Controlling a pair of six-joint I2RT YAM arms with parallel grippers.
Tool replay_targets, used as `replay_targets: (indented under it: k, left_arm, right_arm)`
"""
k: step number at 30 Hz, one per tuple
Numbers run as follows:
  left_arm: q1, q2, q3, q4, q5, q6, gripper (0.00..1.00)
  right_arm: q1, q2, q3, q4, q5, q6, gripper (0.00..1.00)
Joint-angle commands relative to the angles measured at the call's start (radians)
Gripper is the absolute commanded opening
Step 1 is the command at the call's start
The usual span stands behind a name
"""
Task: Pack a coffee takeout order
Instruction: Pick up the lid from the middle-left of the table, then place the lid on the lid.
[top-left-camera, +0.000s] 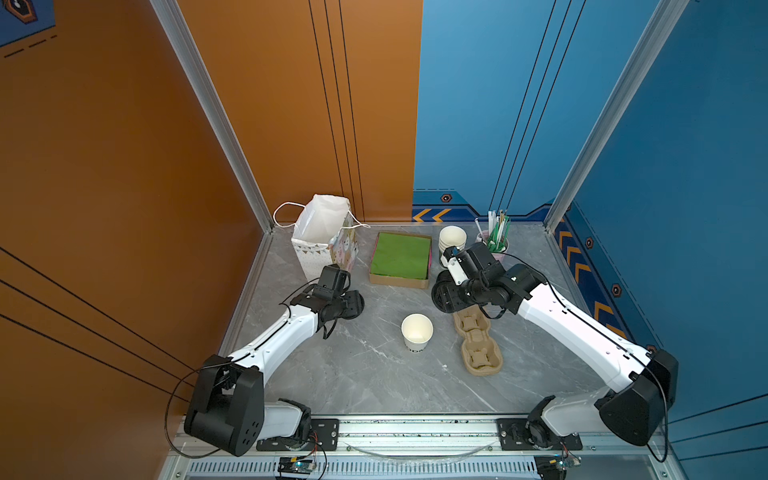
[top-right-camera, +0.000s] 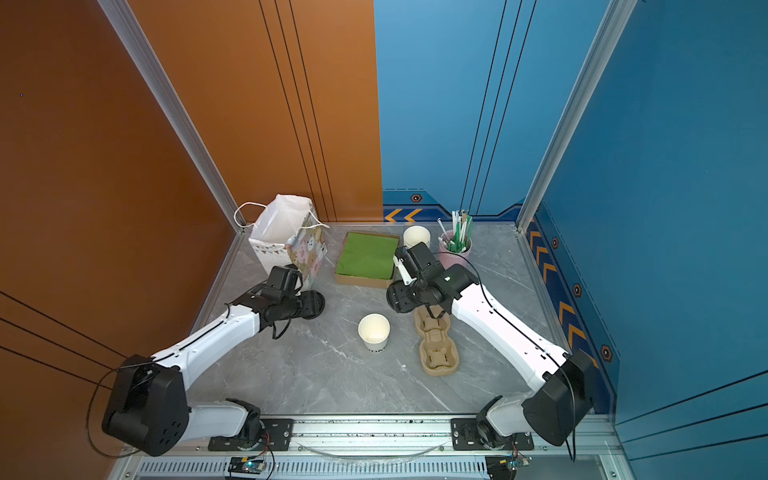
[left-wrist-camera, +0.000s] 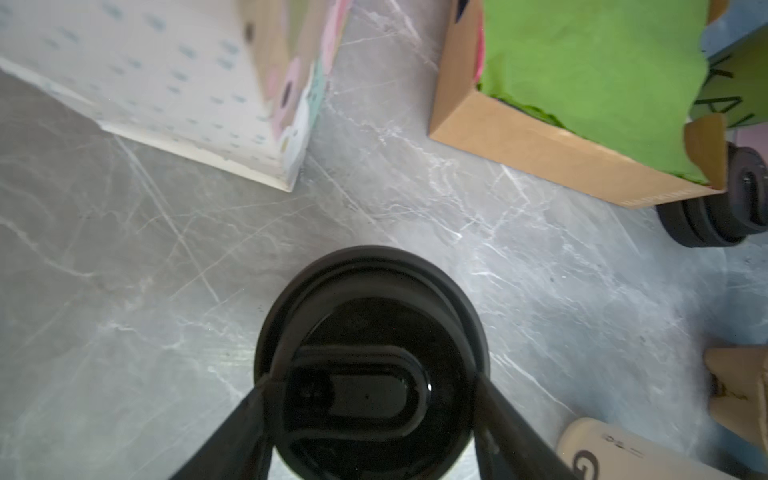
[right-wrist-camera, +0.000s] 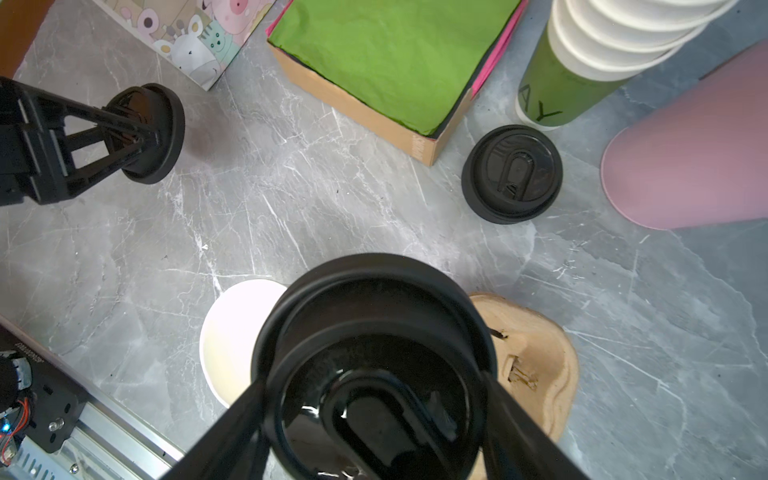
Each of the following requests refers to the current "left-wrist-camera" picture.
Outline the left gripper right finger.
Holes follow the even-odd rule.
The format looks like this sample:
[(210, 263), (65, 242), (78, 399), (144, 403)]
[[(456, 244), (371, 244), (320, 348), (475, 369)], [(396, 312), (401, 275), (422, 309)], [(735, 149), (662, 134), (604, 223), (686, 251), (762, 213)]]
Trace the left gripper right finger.
[(475, 385), (473, 435), (482, 480), (575, 477), (483, 373)]

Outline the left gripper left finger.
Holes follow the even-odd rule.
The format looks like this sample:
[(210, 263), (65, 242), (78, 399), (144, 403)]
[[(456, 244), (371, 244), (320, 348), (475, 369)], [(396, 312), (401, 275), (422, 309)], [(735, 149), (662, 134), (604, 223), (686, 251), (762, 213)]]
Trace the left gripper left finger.
[(262, 376), (204, 445), (174, 474), (172, 480), (267, 479), (273, 441), (267, 427)]

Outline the white paper coffee cup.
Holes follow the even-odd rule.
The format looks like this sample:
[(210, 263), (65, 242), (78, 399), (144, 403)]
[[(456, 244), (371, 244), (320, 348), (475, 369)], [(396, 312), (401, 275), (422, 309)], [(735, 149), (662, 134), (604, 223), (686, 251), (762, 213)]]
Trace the white paper coffee cup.
[(556, 451), (579, 479), (728, 479), (706, 464), (592, 418), (570, 424)]

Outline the black plastic cup lid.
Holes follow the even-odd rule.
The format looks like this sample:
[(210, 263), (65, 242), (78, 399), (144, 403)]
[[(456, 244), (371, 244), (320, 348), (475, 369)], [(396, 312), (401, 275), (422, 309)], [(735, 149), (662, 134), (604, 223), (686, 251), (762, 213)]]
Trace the black plastic cup lid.
[(267, 422), (304, 479), (438, 479), (469, 444), (479, 317), (441, 269), (393, 247), (332, 252), (271, 307), (255, 351)]

